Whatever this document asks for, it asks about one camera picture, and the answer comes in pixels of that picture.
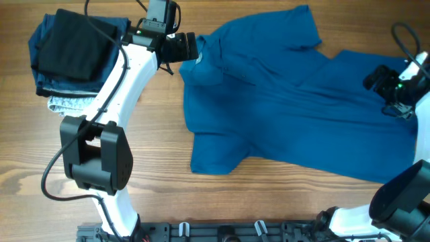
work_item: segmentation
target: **black folded cloth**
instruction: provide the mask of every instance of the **black folded cloth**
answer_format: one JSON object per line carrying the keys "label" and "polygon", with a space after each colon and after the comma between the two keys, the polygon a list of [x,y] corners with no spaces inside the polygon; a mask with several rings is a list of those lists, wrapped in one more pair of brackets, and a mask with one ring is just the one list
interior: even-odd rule
{"label": "black folded cloth", "polygon": [[[117,27],[95,18],[91,23],[115,38]],[[55,23],[38,43],[37,71],[49,77],[91,81],[109,54],[112,43],[88,23],[84,15],[59,9]]]}

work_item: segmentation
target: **wooden surface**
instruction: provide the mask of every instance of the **wooden surface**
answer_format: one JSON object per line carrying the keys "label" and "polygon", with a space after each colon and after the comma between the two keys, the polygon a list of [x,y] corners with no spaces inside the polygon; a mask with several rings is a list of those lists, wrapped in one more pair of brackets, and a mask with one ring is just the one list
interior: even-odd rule
{"label": "wooden surface", "polygon": [[[60,148],[62,118],[49,112],[46,99],[35,94],[27,41],[45,13],[54,14],[58,8],[82,13],[83,1],[2,2],[19,4],[0,5],[0,241],[74,241],[77,225],[100,219],[92,201],[53,202],[40,191],[42,172]],[[101,2],[90,4],[89,12],[129,17],[133,22],[144,15],[132,0]],[[323,40],[318,49],[329,57],[342,49],[401,56],[390,36],[390,25],[398,20],[410,23],[421,36],[423,48],[430,50],[426,12],[430,1],[178,2],[182,32],[209,34],[238,17],[305,3]],[[405,41],[413,48],[411,39]],[[192,174],[193,134],[183,119],[183,81],[178,68],[173,65],[176,75],[172,77],[157,73],[128,127],[134,155],[129,191],[144,221],[308,219],[331,206],[367,204],[380,187],[263,159],[247,159],[231,175]],[[62,196],[82,193],[66,179],[61,160],[48,178],[48,189]]]}

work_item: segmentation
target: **blue fabric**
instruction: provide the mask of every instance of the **blue fabric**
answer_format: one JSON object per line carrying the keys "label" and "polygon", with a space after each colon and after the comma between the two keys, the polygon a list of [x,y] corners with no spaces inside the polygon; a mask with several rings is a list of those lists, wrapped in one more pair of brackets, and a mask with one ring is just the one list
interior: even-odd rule
{"label": "blue fabric", "polygon": [[[128,18],[123,17],[95,17],[101,21],[107,22],[117,26],[116,40],[119,41],[121,36],[126,31],[128,25]],[[38,63],[38,49],[36,48],[37,43],[47,33],[54,25],[55,15],[46,14],[44,16],[43,22],[37,27],[36,31],[33,33],[32,37],[28,41],[28,47],[30,49],[30,61],[32,66]],[[98,92],[103,87],[103,84],[108,79],[111,73],[116,59],[118,58],[118,50],[114,45],[111,45],[109,52],[111,53],[103,64],[103,69],[96,75],[91,82],[76,82],[70,81],[68,79],[50,79],[41,73],[38,73],[33,69],[34,81],[36,84],[36,89],[52,89],[61,91],[94,91]]]}
{"label": "blue fabric", "polygon": [[344,50],[328,59],[308,6],[262,13],[199,36],[182,64],[184,113],[195,133],[191,170],[227,174],[264,157],[385,183],[412,165],[417,121],[384,116],[363,87],[403,58]]}

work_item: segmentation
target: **wood grain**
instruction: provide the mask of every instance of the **wood grain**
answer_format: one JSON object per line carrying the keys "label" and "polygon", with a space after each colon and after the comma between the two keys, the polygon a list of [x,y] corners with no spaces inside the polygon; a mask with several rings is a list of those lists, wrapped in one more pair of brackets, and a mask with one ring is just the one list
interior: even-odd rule
{"label": "wood grain", "polygon": [[[53,202],[41,194],[40,178],[60,148],[56,114],[35,95],[27,42],[45,13],[58,8],[83,12],[78,0],[3,0],[0,5],[0,240],[74,241],[76,226],[99,222],[92,201]],[[209,34],[245,15],[309,4],[327,56],[350,49],[402,56],[390,25],[410,23],[429,50],[428,1],[200,1],[181,0],[181,31]],[[93,15],[144,15],[135,2],[94,1]],[[405,38],[409,48],[413,41]],[[173,65],[178,73],[179,65]],[[192,174],[193,134],[183,119],[183,82],[179,74],[158,72],[144,90],[128,127],[134,155],[132,202],[145,221],[250,221],[313,218],[331,206],[370,202],[380,184],[289,163],[252,158],[231,175]],[[48,178],[57,195],[81,194],[66,179],[61,160]]]}

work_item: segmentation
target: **folded clothes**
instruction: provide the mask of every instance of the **folded clothes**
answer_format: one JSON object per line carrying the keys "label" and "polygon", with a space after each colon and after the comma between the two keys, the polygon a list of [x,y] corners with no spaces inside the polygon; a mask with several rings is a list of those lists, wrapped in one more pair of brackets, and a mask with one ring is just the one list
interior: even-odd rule
{"label": "folded clothes", "polygon": [[[83,20],[84,16],[79,15],[77,13],[71,13],[69,11],[59,9],[56,15],[48,15],[44,16],[43,22],[38,26],[32,37],[28,42],[28,46],[30,49],[30,60],[31,65],[33,67],[33,76],[36,84],[36,94],[44,97],[48,97],[50,95],[54,96],[63,96],[63,97],[85,97],[85,96],[96,96],[98,91],[103,87],[107,77],[111,73],[116,59],[118,57],[118,51],[114,45],[103,45],[103,47],[94,48],[98,45],[95,42],[91,42],[92,44],[87,47],[79,46],[88,46],[88,39],[84,38],[86,34],[92,32],[89,28],[90,26],[86,26]],[[119,18],[119,17],[94,17],[102,22],[111,24],[116,27],[115,30],[115,38],[117,41],[120,40],[122,34],[126,31],[126,28],[129,24],[127,18]],[[70,30],[69,35],[64,35],[64,31],[60,31],[62,26],[68,26],[65,30]],[[70,41],[50,41],[58,40],[67,37]],[[95,38],[94,40],[105,40],[101,38]],[[47,44],[51,43],[51,47],[53,46],[52,52],[44,52],[44,47]],[[62,52],[65,51],[68,58],[72,58],[72,64],[75,67],[74,69],[69,69],[65,66],[65,63],[70,63],[70,60],[67,58],[62,58]],[[77,54],[76,57],[71,55],[77,51],[80,53]],[[85,69],[87,65],[83,65],[83,61],[85,60],[86,54],[90,54],[90,56],[94,56],[91,58],[91,63],[88,66],[92,66],[93,69],[97,70],[95,73],[92,69]],[[46,63],[39,63],[40,57],[42,60],[46,61]],[[58,64],[62,65],[59,71],[70,71],[64,75],[58,75],[55,70],[50,69],[50,66],[55,67],[58,71],[58,66],[52,63],[51,57],[55,59],[60,59],[61,61]],[[49,76],[42,74],[39,71],[39,68],[42,67],[44,73],[48,73]]]}
{"label": "folded clothes", "polygon": [[264,157],[385,183],[412,165],[417,120],[384,116],[362,84],[378,65],[403,71],[403,58],[327,58],[305,5],[234,20],[197,43],[199,59],[179,70],[193,172]]}
{"label": "folded clothes", "polygon": [[78,117],[89,106],[94,97],[54,97],[48,98],[48,109],[56,112],[60,117]]}

